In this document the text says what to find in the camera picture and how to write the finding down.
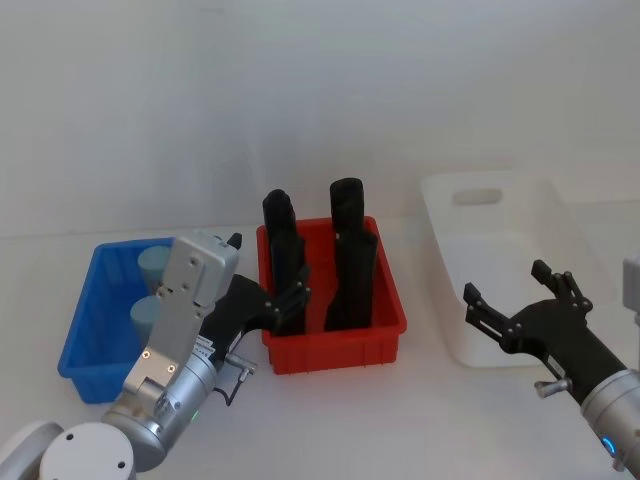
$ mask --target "white wall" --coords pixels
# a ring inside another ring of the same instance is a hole
[[[0,235],[300,217],[640,157],[636,0],[2,0]]]

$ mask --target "blue led light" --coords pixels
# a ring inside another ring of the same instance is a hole
[[[606,448],[607,451],[611,454],[612,457],[615,456],[616,446],[613,444],[611,440],[609,440],[607,437],[602,437],[602,444],[604,445],[604,448]]]

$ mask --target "white table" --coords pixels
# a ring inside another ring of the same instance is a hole
[[[620,286],[621,261],[640,249],[640,203],[573,207]],[[610,459],[568,395],[541,401],[543,368],[469,369],[442,343],[425,285],[420,218],[379,221],[408,319],[392,365],[275,376],[257,333],[241,352],[260,365],[227,408],[212,396],[168,459],[143,480],[629,478]],[[255,228],[239,273],[257,275]],[[96,421],[56,365],[96,245],[179,231],[0,240],[0,442],[35,419],[70,427]],[[603,307],[614,329],[597,333],[637,363],[633,315]],[[231,384],[235,372],[228,372]]]

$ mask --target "metal bracket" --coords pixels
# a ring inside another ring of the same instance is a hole
[[[219,237],[194,233],[174,240],[157,295],[160,316],[149,344],[124,382],[147,415],[186,365],[204,317],[223,297],[238,266],[238,250]]]

